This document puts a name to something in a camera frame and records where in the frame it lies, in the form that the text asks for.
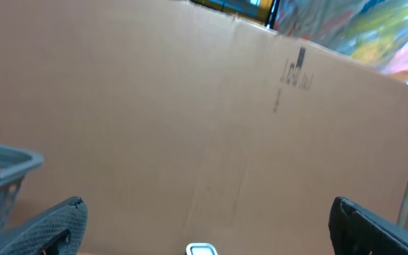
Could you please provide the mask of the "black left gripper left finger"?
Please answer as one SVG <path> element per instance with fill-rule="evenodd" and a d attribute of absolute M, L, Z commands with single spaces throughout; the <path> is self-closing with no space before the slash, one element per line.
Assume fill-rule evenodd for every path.
<path fill-rule="evenodd" d="M 76 255 L 87 220 L 87 205 L 72 196 L 1 233 L 0 255 Z"/>

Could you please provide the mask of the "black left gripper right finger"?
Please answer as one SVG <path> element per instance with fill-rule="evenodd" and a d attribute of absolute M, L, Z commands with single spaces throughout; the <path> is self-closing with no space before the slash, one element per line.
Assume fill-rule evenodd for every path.
<path fill-rule="evenodd" d="M 336 255 L 408 255 L 408 231 L 348 198 L 334 199 L 329 213 Z"/>

